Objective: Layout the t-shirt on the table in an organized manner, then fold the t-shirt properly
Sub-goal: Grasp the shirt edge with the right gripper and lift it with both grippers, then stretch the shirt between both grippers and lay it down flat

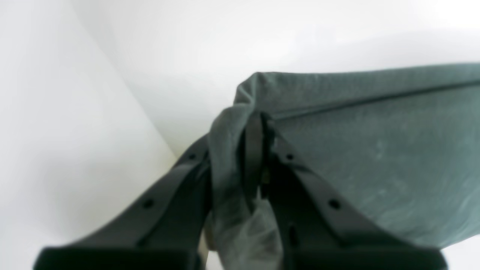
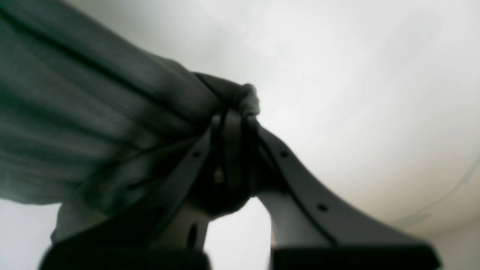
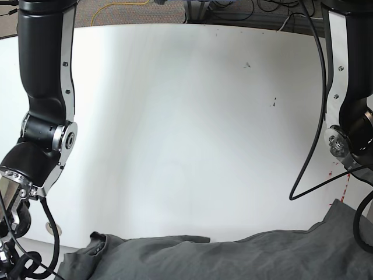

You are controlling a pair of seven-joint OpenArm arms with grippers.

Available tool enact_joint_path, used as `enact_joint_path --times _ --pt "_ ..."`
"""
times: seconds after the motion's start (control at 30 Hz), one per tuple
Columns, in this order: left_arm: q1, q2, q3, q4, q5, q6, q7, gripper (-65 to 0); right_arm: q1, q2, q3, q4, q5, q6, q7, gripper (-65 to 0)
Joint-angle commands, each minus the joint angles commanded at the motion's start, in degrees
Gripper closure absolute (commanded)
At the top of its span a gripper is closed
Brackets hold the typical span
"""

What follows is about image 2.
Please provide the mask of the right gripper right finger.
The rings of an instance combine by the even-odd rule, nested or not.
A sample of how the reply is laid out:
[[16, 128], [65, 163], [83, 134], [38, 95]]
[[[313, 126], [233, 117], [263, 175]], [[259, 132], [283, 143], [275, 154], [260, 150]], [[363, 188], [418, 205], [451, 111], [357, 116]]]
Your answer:
[[427, 241], [353, 207], [324, 186], [289, 147], [244, 120], [251, 193], [270, 214], [276, 247], [272, 270], [438, 270]]

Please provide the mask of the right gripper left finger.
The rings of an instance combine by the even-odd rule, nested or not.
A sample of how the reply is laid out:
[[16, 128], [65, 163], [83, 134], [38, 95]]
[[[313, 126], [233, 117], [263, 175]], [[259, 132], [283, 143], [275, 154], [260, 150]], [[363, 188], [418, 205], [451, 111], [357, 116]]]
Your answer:
[[209, 270], [209, 222], [242, 208], [242, 116], [214, 115], [173, 173], [112, 219], [55, 244], [42, 270]]

